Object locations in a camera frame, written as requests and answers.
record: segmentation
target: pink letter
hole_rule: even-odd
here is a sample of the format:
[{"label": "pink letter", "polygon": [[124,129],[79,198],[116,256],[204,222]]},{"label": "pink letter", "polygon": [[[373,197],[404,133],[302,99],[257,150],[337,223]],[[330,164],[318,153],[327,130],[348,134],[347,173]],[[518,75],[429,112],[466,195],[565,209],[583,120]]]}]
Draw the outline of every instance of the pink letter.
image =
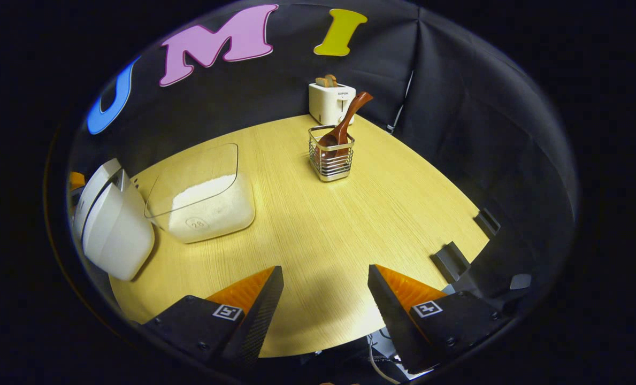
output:
[{"label": "pink letter", "polygon": [[185,63],[186,53],[202,66],[212,66],[228,39],[232,40],[230,50],[223,55],[225,61],[258,58],[273,52],[273,46],[266,43],[266,23],[276,9],[275,4],[247,8],[237,12],[215,33],[195,25],[169,37],[161,44],[168,48],[166,74],[159,84],[161,87],[170,86],[194,71],[194,66]]}]

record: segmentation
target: flour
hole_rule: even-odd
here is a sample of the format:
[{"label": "flour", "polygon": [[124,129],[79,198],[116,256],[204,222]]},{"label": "flour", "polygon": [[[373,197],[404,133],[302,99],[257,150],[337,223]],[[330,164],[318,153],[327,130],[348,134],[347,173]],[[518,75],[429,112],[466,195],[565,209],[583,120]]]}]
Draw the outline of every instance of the flour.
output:
[{"label": "flour", "polygon": [[246,176],[223,175],[173,198],[168,232],[183,243],[203,241],[243,229],[254,216],[254,195]]}]

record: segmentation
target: white toaster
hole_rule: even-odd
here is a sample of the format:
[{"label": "white toaster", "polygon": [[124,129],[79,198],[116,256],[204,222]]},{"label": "white toaster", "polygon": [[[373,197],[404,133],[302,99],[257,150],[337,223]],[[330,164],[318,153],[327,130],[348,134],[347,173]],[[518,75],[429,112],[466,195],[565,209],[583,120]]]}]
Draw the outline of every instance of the white toaster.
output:
[{"label": "white toaster", "polygon": [[355,96],[353,87],[342,84],[338,87],[323,87],[312,83],[308,85],[308,109],[321,125],[337,125],[344,119]]}]

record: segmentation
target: wooden scoop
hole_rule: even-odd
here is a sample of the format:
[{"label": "wooden scoop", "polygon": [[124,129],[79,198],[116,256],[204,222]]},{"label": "wooden scoop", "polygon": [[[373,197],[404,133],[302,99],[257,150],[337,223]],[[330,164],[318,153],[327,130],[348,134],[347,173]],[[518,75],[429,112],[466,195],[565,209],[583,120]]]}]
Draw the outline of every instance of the wooden scoop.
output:
[{"label": "wooden scoop", "polygon": [[[347,144],[349,139],[347,139],[347,128],[349,128],[349,122],[351,118],[354,117],[354,114],[360,107],[369,101],[372,100],[372,95],[369,93],[362,91],[354,100],[349,104],[349,109],[347,109],[347,114],[344,116],[344,119],[334,127],[334,129],[327,134],[325,134],[318,144],[321,146],[337,146],[338,144]],[[335,158],[337,156],[344,156],[349,153],[349,149],[340,149],[335,151],[322,151],[318,147],[316,147],[316,163],[320,164],[320,158],[323,160]]]}]

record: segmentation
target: table surface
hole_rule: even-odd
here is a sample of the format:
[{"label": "table surface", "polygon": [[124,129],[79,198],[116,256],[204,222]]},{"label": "table surface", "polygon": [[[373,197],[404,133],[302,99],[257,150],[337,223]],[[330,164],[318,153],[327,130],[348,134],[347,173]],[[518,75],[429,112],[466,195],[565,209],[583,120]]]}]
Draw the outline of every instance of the table surface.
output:
[{"label": "table surface", "polygon": [[488,239],[479,210],[415,151],[362,117],[350,175],[321,182],[308,160],[310,115],[267,122],[197,144],[135,175],[146,199],[159,172],[195,151],[239,145],[251,180],[254,222],[239,232],[182,244],[154,227],[151,256],[134,280],[110,278],[121,309],[149,321],[184,295],[206,298],[274,265],[284,291],[260,357],[332,348],[384,326],[367,288],[367,266],[394,269],[439,290],[430,260],[455,242],[468,261]]}]

